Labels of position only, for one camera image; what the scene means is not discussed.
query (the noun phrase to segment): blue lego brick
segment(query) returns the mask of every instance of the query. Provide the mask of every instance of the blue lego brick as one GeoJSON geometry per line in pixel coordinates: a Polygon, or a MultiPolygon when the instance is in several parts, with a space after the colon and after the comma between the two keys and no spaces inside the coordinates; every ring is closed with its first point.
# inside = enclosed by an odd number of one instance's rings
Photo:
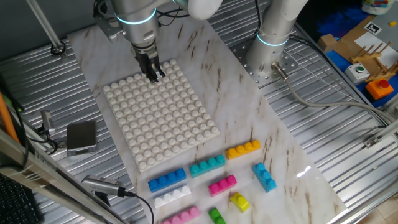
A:
{"type": "Polygon", "coordinates": [[[218,155],[214,158],[211,158],[207,161],[200,162],[199,164],[195,164],[189,167],[189,171],[191,172],[192,178],[198,177],[202,174],[210,172],[214,169],[222,167],[225,165],[225,158],[223,155],[218,155]]]}
{"type": "Polygon", "coordinates": [[[187,175],[185,174],[185,171],[183,168],[178,169],[174,172],[170,172],[166,175],[163,175],[162,177],[159,177],[158,179],[153,179],[148,182],[149,185],[149,190],[154,193],[158,190],[162,190],[168,186],[171,186],[175,183],[178,183],[180,181],[183,181],[187,178],[187,175]]]}
{"type": "Polygon", "coordinates": [[[260,162],[253,166],[253,172],[266,192],[276,188],[276,182],[272,180],[271,174],[266,170],[263,163],[260,162]]]}

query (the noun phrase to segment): orange object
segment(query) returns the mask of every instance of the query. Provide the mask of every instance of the orange object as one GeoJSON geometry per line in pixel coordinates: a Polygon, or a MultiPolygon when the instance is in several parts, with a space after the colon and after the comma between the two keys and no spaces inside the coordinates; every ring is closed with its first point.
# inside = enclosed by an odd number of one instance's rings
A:
{"type": "Polygon", "coordinates": [[[385,97],[394,91],[388,81],[384,78],[369,82],[366,85],[366,89],[375,100],[385,97]]]}
{"type": "Polygon", "coordinates": [[[260,148],[260,142],[258,140],[254,140],[253,142],[248,142],[243,146],[237,146],[236,148],[228,149],[226,151],[226,155],[228,156],[228,159],[234,159],[260,148]]]}
{"type": "Polygon", "coordinates": [[[17,133],[15,132],[14,125],[12,124],[12,119],[10,113],[8,112],[8,108],[2,94],[0,93],[0,114],[4,121],[4,125],[7,129],[8,135],[10,135],[16,142],[19,143],[17,133]]]}

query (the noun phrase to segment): white lego baseplate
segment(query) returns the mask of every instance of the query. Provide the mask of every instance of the white lego baseplate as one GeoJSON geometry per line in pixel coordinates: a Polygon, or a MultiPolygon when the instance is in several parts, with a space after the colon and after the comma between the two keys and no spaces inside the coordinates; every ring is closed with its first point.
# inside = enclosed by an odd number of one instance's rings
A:
{"type": "Polygon", "coordinates": [[[177,199],[180,199],[188,194],[191,193],[191,189],[189,188],[188,185],[184,185],[182,187],[179,187],[175,190],[172,190],[170,192],[167,192],[159,197],[156,197],[154,199],[154,205],[155,208],[159,208],[163,205],[166,205],[170,202],[173,202],[177,199]]]}
{"type": "Polygon", "coordinates": [[[158,83],[136,74],[103,88],[140,171],[220,134],[176,61],[162,69],[158,83]]]}

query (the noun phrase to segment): orange lego brick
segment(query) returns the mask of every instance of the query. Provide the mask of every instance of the orange lego brick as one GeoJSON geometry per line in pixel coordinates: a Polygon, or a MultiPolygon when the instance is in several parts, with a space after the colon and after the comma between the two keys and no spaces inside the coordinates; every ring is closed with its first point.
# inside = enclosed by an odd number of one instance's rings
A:
{"type": "Polygon", "coordinates": [[[388,81],[384,78],[369,82],[366,85],[366,89],[375,100],[383,98],[394,91],[388,81]]]}
{"type": "Polygon", "coordinates": [[[260,142],[258,140],[254,140],[253,142],[248,142],[243,146],[238,146],[236,148],[228,149],[226,151],[226,155],[228,156],[228,159],[234,159],[236,157],[245,155],[249,152],[258,150],[260,148],[261,148],[260,142]]]}
{"type": "Polygon", "coordinates": [[[232,201],[232,203],[234,203],[234,205],[242,213],[244,213],[244,211],[246,211],[250,206],[249,202],[241,194],[239,194],[239,192],[236,192],[234,195],[232,195],[229,200],[232,201]]]}

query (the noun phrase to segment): marble surface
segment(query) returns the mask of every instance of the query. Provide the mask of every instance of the marble surface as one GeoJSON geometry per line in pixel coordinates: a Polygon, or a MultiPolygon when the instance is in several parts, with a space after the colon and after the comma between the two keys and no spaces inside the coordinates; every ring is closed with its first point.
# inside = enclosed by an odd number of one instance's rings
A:
{"type": "MultiPolygon", "coordinates": [[[[346,209],[344,203],[304,153],[261,95],[232,52],[225,46],[207,21],[176,19],[160,30],[157,40],[160,61],[177,60],[200,101],[220,130],[220,136],[194,150],[140,173],[111,108],[102,94],[102,86],[139,72],[128,41],[119,37],[109,42],[98,26],[68,36],[85,77],[93,91],[103,117],[119,150],[137,193],[150,201],[147,182],[180,167],[188,167],[239,144],[258,139],[261,149],[228,160],[224,167],[188,182],[192,194],[155,210],[156,223],[179,211],[197,205],[201,215],[190,223],[212,223],[207,212],[217,207],[227,223],[327,223],[346,209]],[[265,193],[251,167],[263,162],[277,188],[265,193]],[[215,197],[207,186],[228,175],[238,184],[215,197]],[[241,193],[250,207],[241,213],[230,201],[241,193]]],[[[179,187],[171,186],[165,190],[179,187]]]]}

